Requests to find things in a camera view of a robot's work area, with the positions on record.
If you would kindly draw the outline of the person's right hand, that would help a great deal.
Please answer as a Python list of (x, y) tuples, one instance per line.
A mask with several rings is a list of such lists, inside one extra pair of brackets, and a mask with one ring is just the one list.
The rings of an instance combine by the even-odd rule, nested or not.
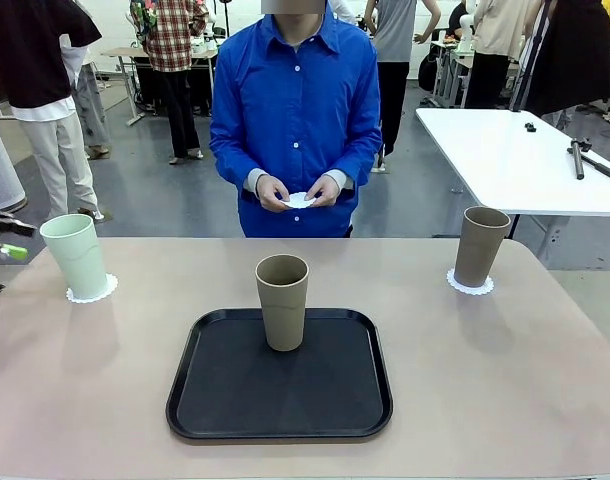
[(290, 209), (287, 205), (290, 193), (279, 179), (271, 175), (262, 174), (259, 176), (256, 182), (256, 194), (265, 210), (280, 213)]

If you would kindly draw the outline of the person's left hand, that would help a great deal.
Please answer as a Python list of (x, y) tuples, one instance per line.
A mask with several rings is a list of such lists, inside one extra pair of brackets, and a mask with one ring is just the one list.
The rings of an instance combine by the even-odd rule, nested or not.
[(331, 175), (324, 174), (308, 190), (306, 200), (311, 201), (312, 208), (333, 206), (339, 194), (340, 187), (336, 180)]

